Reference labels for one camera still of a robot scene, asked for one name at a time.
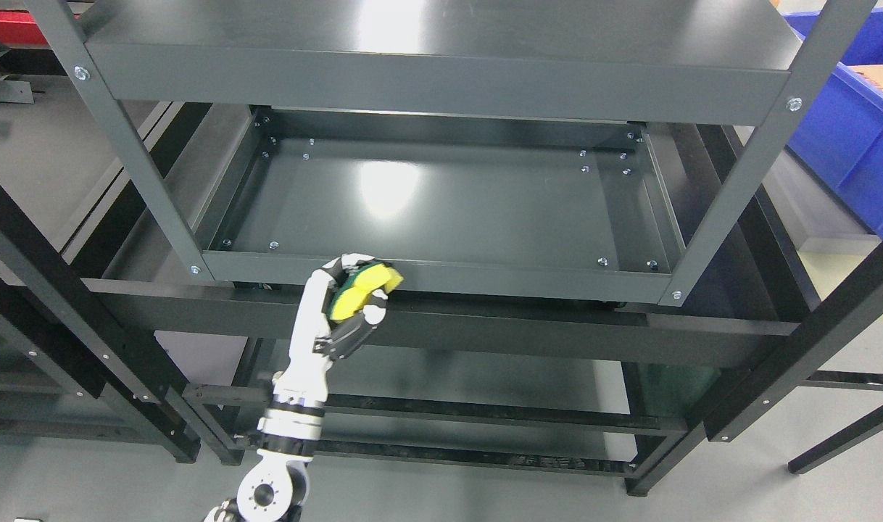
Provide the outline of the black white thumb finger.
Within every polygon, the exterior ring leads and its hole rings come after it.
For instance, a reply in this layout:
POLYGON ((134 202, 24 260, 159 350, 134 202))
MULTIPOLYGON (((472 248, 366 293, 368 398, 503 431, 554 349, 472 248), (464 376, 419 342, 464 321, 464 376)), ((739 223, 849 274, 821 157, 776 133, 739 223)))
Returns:
POLYGON ((348 320, 326 320, 325 333, 316 335, 312 353, 329 360, 343 360, 355 353, 386 317, 386 305, 366 304, 348 320))

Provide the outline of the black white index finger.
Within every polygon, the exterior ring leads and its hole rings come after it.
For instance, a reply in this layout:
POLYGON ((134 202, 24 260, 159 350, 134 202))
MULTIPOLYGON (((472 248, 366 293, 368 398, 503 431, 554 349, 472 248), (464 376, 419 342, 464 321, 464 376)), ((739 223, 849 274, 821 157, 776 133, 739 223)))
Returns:
POLYGON ((345 252, 338 258, 340 268, 342 270, 358 270, 363 265, 376 263, 376 257, 369 254, 360 254, 359 252, 345 252))

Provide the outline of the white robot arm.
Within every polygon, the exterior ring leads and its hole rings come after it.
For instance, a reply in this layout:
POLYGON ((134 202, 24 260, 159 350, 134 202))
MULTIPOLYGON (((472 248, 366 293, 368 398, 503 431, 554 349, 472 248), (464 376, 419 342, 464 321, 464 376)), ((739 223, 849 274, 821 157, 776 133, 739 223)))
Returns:
POLYGON ((207 521, 297 521, 310 489, 307 471, 321 439, 328 371, 361 347, 386 317, 404 276, 388 261, 346 252, 313 271, 289 338, 289 363, 273 376, 258 422, 256 463, 236 495, 207 521))

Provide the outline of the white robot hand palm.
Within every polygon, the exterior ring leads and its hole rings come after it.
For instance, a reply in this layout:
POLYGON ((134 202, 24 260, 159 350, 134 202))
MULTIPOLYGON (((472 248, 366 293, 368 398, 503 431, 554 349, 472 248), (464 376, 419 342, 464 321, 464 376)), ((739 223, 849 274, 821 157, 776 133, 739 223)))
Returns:
POLYGON ((289 342, 289 366, 275 383, 272 414, 321 414, 328 400, 328 355, 315 352, 330 335, 324 310, 339 278, 338 270, 316 270, 304 285, 289 342))

